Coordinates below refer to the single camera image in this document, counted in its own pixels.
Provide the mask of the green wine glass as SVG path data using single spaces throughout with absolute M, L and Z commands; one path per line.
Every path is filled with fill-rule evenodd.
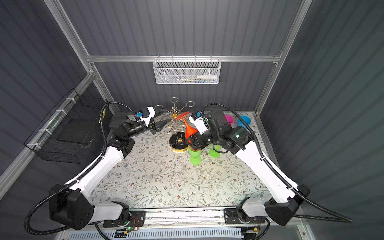
M 201 150 L 193 150 L 190 146 L 188 146 L 188 149 L 189 149 L 189 153 L 191 155 L 190 157 L 190 162 L 191 164 L 193 165 L 198 165 L 201 163 L 202 159 L 201 159 L 201 153 L 202 151 Z
M 220 145 L 212 145 L 212 148 L 209 151 L 209 155 L 212 158 L 218 158 L 221 155 L 220 149 L 221 149 Z

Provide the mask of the pink wine glass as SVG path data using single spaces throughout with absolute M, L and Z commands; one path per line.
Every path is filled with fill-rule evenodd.
M 232 126 L 232 125 L 233 125 L 233 122 L 234 122 L 233 117 L 231 117 L 231 116 L 229 116 L 229 115 L 225 115 L 225 118 L 226 118 L 227 122 L 230 123 L 230 125 Z

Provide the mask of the blue wine glass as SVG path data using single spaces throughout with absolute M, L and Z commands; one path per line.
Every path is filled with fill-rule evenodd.
M 247 124 L 247 125 L 250 125 L 251 124 L 251 119 L 247 116 L 241 116 L 241 119 Z M 237 126 L 238 127 L 243 127 L 243 128 L 247 128 L 244 123 L 241 121 L 241 120 L 238 120 L 237 122 Z

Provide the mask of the red wine glass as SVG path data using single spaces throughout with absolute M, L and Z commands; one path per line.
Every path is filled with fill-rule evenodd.
M 187 120 L 185 119 L 185 117 L 189 114 L 190 112 L 185 112 L 181 115 L 179 115 L 178 117 L 175 118 L 175 121 L 178 121 L 180 119 L 182 119 L 184 121 L 184 124 L 186 126 L 186 133 L 185 133 L 185 136 L 186 136 L 186 141 L 187 141 L 187 144 L 191 144 L 191 140 L 190 140 L 190 137 L 194 134 L 196 134 L 198 132 L 197 129 L 191 127 L 188 123 L 187 123 Z

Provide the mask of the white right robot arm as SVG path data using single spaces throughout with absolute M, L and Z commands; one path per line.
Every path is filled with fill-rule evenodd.
M 254 217 L 269 217 L 278 225 L 285 226 L 296 214 L 303 200 L 293 191 L 300 186 L 288 178 L 257 148 L 257 138 L 244 127 L 232 127 L 222 111 L 211 111 L 206 115 L 193 112 L 189 121 L 193 129 L 186 133 L 186 143 L 194 151 L 216 145 L 243 161 L 262 181 L 272 195 L 261 203 L 246 197 L 237 206 L 238 219 L 248 223 Z

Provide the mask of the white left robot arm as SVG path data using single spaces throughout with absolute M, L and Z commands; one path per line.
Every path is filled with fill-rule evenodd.
M 172 120 L 155 122 L 157 116 L 159 114 L 152 107 L 139 113 L 135 120 L 130 120 L 123 112 L 114 114 L 109 124 L 114 136 L 107 141 L 106 149 L 67 182 L 68 189 L 60 191 L 61 185 L 51 188 L 50 219 L 74 230 L 102 221 L 116 221 L 122 227 L 128 225 L 132 218 L 128 205 L 116 201 L 93 205 L 88 198 L 104 176 L 131 152 L 136 143 L 134 136 L 146 131 L 156 134 Z

